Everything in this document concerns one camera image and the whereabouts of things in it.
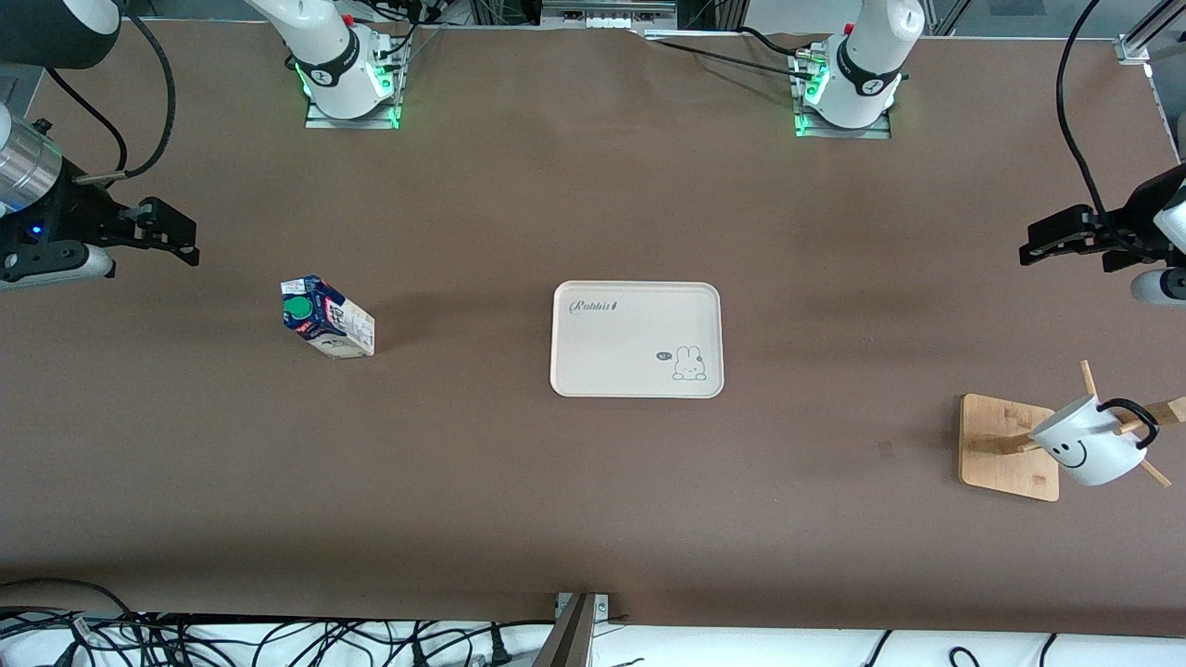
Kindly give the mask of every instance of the wooden mug stand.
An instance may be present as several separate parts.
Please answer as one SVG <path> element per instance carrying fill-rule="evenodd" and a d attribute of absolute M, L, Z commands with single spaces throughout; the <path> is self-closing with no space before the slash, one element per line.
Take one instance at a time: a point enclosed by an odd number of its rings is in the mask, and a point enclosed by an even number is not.
<path fill-rule="evenodd" d="M 1086 361 L 1079 362 L 1088 393 L 1096 382 Z M 1186 421 L 1186 396 L 1146 406 L 1161 426 Z M 1058 462 L 1029 438 L 1029 431 L 1054 411 L 980 394 L 965 394 L 959 404 L 959 481 L 1006 494 L 1042 501 L 1058 500 Z M 1126 421 L 1117 434 L 1141 427 Z M 1171 484 L 1148 460 L 1141 466 L 1162 487 Z"/>

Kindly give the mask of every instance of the mug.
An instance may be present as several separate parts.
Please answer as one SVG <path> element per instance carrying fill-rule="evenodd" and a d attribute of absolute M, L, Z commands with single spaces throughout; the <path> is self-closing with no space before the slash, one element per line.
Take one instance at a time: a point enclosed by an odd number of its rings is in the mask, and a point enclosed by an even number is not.
<path fill-rule="evenodd" d="M 1108 412 L 1124 408 L 1149 428 L 1143 439 L 1134 433 L 1117 436 L 1121 420 Z M 1158 420 L 1128 399 L 1099 402 L 1083 396 L 1046 418 L 1029 432 L 1076 482 L 1084 487 L 1105 484 L 1144 460 L 1146 447 L 1158 437 Z"/>

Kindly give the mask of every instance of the brown table surface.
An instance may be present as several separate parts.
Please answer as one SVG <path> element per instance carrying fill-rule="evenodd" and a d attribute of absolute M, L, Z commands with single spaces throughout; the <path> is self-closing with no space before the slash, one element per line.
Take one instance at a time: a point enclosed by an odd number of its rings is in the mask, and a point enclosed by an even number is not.
<path fill-rule="evenodd" d="M 796 138 L 777 75 L 618 31 L 446 31 L 402 129 L 305 131 L 269 26 L 153 28 L 177 128 L 113 192 L 197 220 L 202 266 L 116 249 L 115 280 L 0 298 L 5 578 L 186 611 L 515 618 L 589 589 L 640 623 L 1186 625 L 1186 432 L 1150 456 L 1168 490 L 1064 477 L 1044 503 L 956 478 L 964 393 L 1059 406 L 1083 357 L 1107 398 L 1186 393 L 1182 315 L 1134 301 L 1134 272 L 1016 263 L 1027 224 L 1088 201 L 1060 42 L 924 40 L 894 139 L 846 142 Z M 1114 61 L 1082 44 L 1067 94 L 1118 205 L 1173 157 Z M 133 164 L 151 152 L 164 89 L 135 31 L 66 77 Z M 111 165 L 51 83 L 31 115 Z M 375 315 L 377 356 L 283 329 L 279 282 L 308 273 Z M 715 285 L 725 390 L 554 394 L 572 279 Z"/>

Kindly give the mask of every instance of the wooden base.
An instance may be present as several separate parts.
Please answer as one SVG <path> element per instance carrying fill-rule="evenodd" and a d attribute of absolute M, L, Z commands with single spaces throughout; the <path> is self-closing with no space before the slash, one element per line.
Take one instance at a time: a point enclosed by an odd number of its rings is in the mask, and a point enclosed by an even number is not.
<path fill-rule="evenodd" d="M 959 481 L 1042 501 L 1058 500 L 1058 462 L 1045 450 L 1000 453 L 1054 411 L 965 394 L 959 402 Z"/>

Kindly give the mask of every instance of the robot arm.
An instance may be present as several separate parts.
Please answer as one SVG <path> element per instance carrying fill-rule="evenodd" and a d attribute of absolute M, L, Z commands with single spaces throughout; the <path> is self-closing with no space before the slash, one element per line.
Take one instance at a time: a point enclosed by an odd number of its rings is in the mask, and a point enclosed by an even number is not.
<path fill-rule="evenodd" d="M 827 75 L 806 102 L 835 126 L 868 127 L 893 104 L 925 24 L 918 0 L 863 0 L 852 31 L 824 43 Z"/>
<path fill-rule="evenodd" d="M 1105 273 L 1163 261 L 1131 284 L 1133 297 L 1160 306 L 1186 307 L 1186 165 L 1142 183 L 1128 202 L 1096 212 L 1077 204 L 1029 225 L 1019 248 L 1021 266 L 1054 255 L 1102 253 Z"/>
<path fill-rule="evenodd" d="M 336 119 L 371 112 L 394 94 L 391 38 L 347 25 L 330 0 L 244 0 L 280 32 L 318 108 Z"/>
<path fill-rule="evenodd" d="M 111 0 L 0 1 L 0 61 L 45 68 L 89 68 L 115 44 L 120 12 Z M 0 291 L 81 278 L 111 278 L 104 248 L 173 253 L 198 265 L 197 225 L 149 197 L 138 208 L 115 202 L 62 155 L 50 123 L 28 123 L 0 104 Z"/>

